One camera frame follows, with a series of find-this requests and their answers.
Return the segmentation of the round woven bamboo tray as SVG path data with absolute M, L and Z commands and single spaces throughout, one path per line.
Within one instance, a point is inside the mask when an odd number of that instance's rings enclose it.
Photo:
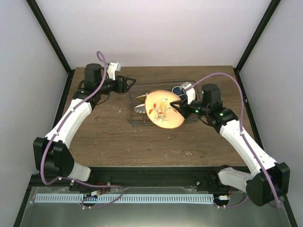
M 148 93 L 137 96 L 135 99 L 136 100 L 141 100 L 141 101 L 145 101 L 146 97 L 147 97 Z

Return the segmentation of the blue ceramic mug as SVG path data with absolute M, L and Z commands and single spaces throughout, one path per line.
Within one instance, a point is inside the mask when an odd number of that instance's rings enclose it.
M 183 93 L 182 89 L 180 88 L 180 86 L 174 86 L 171 91 L 172 91 L 173 94 L 175 94 L 175 95 L 177 95 L 179 97 L 181 97 L 181 96 L 184 95 L 184 93 Z

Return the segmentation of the round wooden plate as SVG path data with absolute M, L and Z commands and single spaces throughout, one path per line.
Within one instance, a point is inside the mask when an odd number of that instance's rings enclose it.
M 181 101 L 181 99 L 170 91 L 155 90 L 148 93 L 144 104 L 151 122 L 164 129 L 179 128 L 185 119 L 170 105 L 174 101 Z

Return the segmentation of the striped white blue plate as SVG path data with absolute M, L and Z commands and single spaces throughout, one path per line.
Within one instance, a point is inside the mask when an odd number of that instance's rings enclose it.
M 145 104 L 139 104 L 135 106 L 134 111 L 139 114 L 146 114 Z

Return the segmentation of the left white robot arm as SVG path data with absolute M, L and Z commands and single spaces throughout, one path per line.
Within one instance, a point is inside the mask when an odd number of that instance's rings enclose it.
M 92 191 L 97 180 L 91 176 L 91 169 L 78 164 L 69 151 L 71 141 L 87 116 L 98 105 L 101 95 L 127 93 L 136 80 L 116 75 L 121 65 L 110 62 L 101 66 L 97 63 L 86 65 L 84 79 L 79 83 L 66 113 L 54 128 L 43 138 L 33 142 L 35 164 L 45 185 L 59 179 L 80 181 L 86 191 Z

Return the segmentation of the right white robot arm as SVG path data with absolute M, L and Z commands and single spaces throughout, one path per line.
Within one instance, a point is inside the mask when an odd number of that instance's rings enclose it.
M 247 165 L 245 173 L 232 167 L 222 166 L 218 174 L 210 179 L 211 187 L 217 191 L 225 186 L 241 190 L 257 206 L 272 201 L 279 205 L 279 198 L 288 193 L 290 168 L 269 156 L 244 130 L 237 115 L 223 106 L 221 91 L 216 84 L 202 85 L 202 100 L 196 99 L 195 89 L 186 82 L 180 86 L 184 98 L 170 105 L 184 118 L 195 114 L 205 117 L 207 125 L 225 138 Z

